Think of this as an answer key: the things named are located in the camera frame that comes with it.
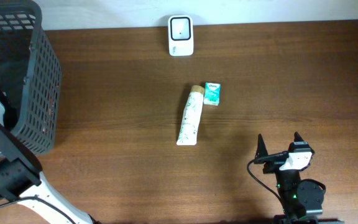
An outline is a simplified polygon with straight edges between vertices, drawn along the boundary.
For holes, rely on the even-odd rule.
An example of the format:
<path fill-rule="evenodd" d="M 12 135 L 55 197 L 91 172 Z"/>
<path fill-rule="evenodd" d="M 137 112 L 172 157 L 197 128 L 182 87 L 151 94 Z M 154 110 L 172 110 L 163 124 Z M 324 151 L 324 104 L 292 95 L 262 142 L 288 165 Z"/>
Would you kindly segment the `white floral cream tube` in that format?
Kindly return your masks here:
<path fill-rule="evenodd" d="M 178 134 L 178 146 L 194 146 L 197 143 L 198 128 L 203 109 L 204 88 L 199 85 L 191 87 Z"/>

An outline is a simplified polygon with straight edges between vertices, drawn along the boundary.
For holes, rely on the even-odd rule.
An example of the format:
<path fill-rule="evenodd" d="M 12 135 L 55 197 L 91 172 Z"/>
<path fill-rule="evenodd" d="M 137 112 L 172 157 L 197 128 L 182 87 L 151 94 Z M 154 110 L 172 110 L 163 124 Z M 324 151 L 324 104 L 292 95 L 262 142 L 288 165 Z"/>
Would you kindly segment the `small green tissue pack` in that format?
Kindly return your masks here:
<path fill-rule="evenodd" d="M 218 106 L 220 104 L 221 85 L 218 83 L 205 83 L 204 104 Z"/>

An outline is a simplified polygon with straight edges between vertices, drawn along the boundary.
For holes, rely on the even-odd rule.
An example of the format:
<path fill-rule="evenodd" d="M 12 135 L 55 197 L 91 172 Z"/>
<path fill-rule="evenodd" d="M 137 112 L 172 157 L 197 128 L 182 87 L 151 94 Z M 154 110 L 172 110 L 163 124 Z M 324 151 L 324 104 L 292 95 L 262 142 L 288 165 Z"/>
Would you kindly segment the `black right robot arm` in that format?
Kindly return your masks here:
<path fill-rule="evenodd" d="M 261 186 L 278 198 L 282 215 L 275 215 L 273 223 L 342 223 L 338 219 L 320 220 L 323 214 L 326 186 L 313 179 L 302 179 L 300 172 L 310 166 L 315 151 L 304 141 L 298 132 L 288 150 L 269 154 L 261 134 L 257 138 L 255 157 L 247 164 L 249 175 Z M 250 171 L 251 164 L 262 164 L 264 174 L 274 174 L 277 191 L 274 192 Z"/>

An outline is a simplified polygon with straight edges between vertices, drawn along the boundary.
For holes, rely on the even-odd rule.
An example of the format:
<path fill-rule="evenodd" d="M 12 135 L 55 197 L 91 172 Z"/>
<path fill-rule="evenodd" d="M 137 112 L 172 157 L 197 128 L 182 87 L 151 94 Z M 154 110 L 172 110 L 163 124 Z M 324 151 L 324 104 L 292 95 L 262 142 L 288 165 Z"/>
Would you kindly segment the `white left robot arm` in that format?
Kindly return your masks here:
<path fill-rule="evenodd" d="M 17 111 L 0 86 L 0 208 L 18 203 L 49 223 L 95 223 L 67 201 L 46 179 L 40 161 L 14 135 Z"/>

